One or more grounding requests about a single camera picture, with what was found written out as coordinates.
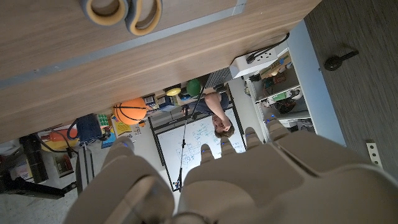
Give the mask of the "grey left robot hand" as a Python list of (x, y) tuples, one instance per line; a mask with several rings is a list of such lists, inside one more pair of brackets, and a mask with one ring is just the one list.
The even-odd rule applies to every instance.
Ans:
[(271, 142), (247, 128), (246, 150), (227, 138), (221, 157), (201, 147), (201, 163), (179, 200), (159, 173), (117, 139), (66, 223), (396, 223), (397, 181), (329, 139), (290, 132), (273, 114)]

